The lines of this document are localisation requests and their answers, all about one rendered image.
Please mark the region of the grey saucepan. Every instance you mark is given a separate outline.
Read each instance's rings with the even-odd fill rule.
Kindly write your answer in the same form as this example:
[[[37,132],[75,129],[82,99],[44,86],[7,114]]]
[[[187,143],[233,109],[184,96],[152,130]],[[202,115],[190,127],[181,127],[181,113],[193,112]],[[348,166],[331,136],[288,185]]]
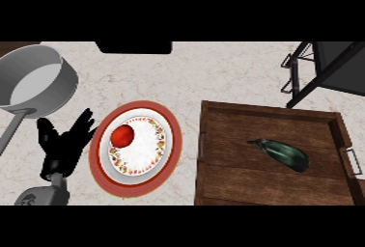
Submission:
[[[0,109],[14,115],[0,136],[0,155],[22,119],[38,119],[56,112],[76,84],[76,72],[53,47],[28,45],[0,58]]]

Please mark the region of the white patterned plate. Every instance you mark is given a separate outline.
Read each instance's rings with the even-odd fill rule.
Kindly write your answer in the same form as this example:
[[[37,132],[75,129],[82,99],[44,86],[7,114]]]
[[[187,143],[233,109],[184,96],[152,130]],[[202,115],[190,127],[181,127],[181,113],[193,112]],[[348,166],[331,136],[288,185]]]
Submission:
[[[110,134],[122,125],[134,130],[125,148],[110,143]],[[121,184],[136,185],[156,176],[172,149],[172,132],[165,117],[155,110],[137,108],[121,113],[106,125],[100,140],[100,164],[106,176]]]

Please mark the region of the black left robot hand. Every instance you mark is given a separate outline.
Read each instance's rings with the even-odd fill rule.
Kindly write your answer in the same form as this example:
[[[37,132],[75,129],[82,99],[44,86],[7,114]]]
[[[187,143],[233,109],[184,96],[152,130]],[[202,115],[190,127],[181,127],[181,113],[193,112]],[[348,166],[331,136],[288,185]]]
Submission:
[[[93,138],[93,112],[85,109],[71,129],[57,133],[45,118],[37,120],[38,145],[45,153],[39,178],[51,180],[51,174],[59,173],[66,178],[75,169],[82,150]]]

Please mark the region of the black appliance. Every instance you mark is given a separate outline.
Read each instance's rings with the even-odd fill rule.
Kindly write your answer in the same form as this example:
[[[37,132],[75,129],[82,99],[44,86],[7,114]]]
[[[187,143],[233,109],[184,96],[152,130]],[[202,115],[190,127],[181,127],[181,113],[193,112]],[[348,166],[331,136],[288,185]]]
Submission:
[[[172,51],[170,41],[97,41],[96,45],[109,54],[170,54]]]

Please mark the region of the red tomato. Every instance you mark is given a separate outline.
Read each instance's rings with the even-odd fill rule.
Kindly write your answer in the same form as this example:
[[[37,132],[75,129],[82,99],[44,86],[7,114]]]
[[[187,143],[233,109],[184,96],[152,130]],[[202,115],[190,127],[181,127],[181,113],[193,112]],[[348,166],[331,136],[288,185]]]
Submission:
[[[110,133],[109,140],[115,148],[125,148],[134,140],[133,128],[127,124],[119,125]]]

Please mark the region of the brown wooden tray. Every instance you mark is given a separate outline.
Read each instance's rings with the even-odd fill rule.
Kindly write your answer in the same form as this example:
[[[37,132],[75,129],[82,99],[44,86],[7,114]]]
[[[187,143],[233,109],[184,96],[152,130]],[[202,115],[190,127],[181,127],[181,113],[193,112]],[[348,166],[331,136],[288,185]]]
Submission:
[[[283,142],[304,151],[305,172],[292,171],[251,142]],[[365,206],[351,147],[336,112],[201,103],[195,203],[199,205]]]

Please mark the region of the black tiered shelf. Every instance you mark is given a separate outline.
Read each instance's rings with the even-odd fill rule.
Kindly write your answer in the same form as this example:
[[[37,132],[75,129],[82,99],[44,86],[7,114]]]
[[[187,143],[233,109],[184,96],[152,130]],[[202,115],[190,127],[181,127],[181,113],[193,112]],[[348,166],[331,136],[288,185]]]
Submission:
[[[314,77],[300,88],[298,60],[313,62]],[[289,70],[289,80],[280,92],[291,94],[292,108],[317,88],[365,96],[365,41],[303,41],[288,54],[280,67]]]

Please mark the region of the red round placemat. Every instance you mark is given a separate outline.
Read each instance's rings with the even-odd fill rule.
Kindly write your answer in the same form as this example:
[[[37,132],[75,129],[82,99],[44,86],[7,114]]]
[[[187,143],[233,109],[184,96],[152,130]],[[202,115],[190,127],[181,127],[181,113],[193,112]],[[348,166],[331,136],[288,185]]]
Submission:
[[[102,167],[102,136],[106,133],[106,128],[110,126],[110,123],[116,120],[116,118],[121,117],[125,113],[130,113],[133,110],[141,109],[147,109],[155,112],[167,121],[167,127],[171,130],[171,153],[167,155],[167,161],[152,178],[137,184],[128,184],[127,182],[121,182],[112,178],[106,173],[104,168]],[[152,192],[161,186],[174,172],[181,155],[181,149],[181,129],[175,116],[168,108],[159,103],[147,100],[133,101],[121,105],[102,120],[88,151],[90,170],[94,181],[102,190],[112,196],[121,198],[133,198]]]

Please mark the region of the dark green bell pepper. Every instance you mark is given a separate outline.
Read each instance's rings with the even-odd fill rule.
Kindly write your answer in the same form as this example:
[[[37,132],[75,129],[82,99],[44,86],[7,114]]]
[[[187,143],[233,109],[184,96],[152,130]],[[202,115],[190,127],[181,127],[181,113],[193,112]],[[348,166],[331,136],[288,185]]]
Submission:
[[[254,145],[270,158],[295,172],[303,173],[307,171],[310,160],[307,154],[298,148],[269,139],[248,141],[248,144]]]

